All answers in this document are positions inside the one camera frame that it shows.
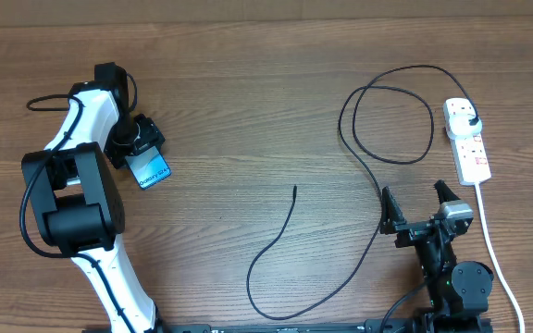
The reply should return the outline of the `Samsung Galaxy smartphone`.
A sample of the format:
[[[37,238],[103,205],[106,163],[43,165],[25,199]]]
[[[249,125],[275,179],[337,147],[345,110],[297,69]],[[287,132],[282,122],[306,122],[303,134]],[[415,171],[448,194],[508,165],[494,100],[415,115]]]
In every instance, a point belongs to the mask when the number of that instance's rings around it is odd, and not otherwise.
[[[151,188],[171,175],[168,163],[156,147],[139,155],[127,156],[126,161],[142,190]]]

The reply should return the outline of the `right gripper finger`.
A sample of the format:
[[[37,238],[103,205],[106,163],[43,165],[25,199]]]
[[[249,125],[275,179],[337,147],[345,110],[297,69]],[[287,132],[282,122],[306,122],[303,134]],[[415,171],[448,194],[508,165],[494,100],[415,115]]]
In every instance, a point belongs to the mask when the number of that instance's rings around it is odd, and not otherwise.
[[[382,189],[381,204],[380,232],[382,234],[394,234],[402,230],[407,220],[389,187]]]
[[[459,201],[460,198],[449,188],[444,180],[439,179],[435,182],[434,188],[438,195],[439,203],[444,204],[448,202]]]

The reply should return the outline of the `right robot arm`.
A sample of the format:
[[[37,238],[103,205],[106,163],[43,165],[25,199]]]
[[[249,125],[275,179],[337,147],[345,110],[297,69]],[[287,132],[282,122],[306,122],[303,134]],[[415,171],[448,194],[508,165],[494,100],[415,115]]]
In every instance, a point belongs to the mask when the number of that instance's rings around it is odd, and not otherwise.
[[[439,180],[434,184],[439,210],[425,221],[409,223],[389,188],[381,192],[383,234],[396,236],[397,248],[413,247],[423,282],[397,301],[377,324],[376,332],[491,332],[489,309],[494,273],[476,261],[458,262],[452,241],[468,231],[474,212],[471,206]],[[427,290],[428,308],[409,318],[393,319],[396,309],[419,291]]]

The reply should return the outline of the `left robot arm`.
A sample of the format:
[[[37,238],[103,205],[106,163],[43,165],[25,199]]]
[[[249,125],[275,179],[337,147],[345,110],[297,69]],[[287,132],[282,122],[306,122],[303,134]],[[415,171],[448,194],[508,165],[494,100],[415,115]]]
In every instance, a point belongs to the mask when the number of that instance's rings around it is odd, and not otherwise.
[[[166,332],[126,253],[125,210],[110,172],[128,168],[143,190],[171,174],[161,155],[164,135],[152,119],[132,113],[137,97],[134,78],[113,62],[95,65],[93,80],[64,94],[59,132],[21,160],[19,228],[34,253],[68,258],[82,271],[109,331]]]

